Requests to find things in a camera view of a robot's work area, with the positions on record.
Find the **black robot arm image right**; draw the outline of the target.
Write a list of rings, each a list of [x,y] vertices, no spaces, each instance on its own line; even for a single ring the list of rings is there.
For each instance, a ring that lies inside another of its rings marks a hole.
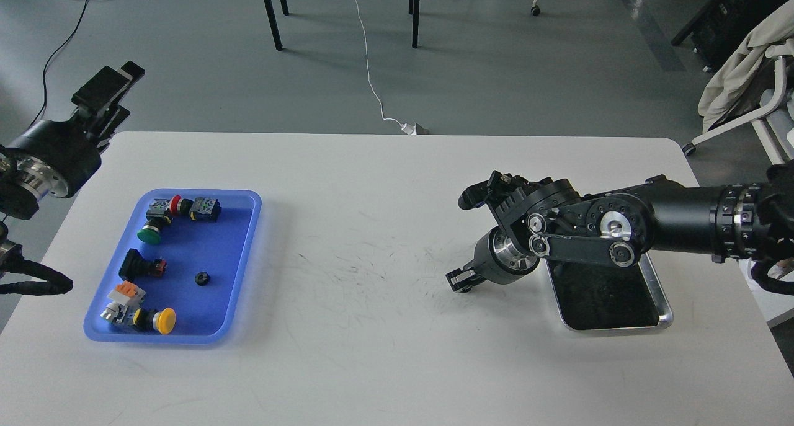
[[[765,183],[686,187],[665,175],[641,185],[578,194],[567,179],[529,181],[494,171],[465,189],[462,210],[487,206],[496,227],[475,256],[446,274],[453,291],[484,281],[510,284],[538,261],[629,268],[647,251],[706,254],[715,263],[749,259],[765,291],[791,295],[792,282],[769,276],[792,257],[792,163],[770,166]]]

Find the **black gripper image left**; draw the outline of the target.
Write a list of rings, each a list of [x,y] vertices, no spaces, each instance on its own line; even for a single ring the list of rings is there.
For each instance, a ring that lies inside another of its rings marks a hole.
[[[101,114],[91,121],[87,134],[74,121],[35,123],[7,147],[17,164],[9,181],[37,199],[48,193],[60,199],[73,197],[99,169],[101,154],[130,116],[128,109],[114,104],[145,73],[132,61],[119,69],[104,66],[71,98],[77,109]]]

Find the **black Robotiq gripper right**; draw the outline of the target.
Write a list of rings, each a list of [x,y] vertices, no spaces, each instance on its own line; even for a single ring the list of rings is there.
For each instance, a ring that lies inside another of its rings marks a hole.
[[[476,243],[473,259],[446,273],[445,278],[454,293],[467,293],[484,281],[514,283],[536,270],[539,262],[539,257],[521,253],[496,226]]]

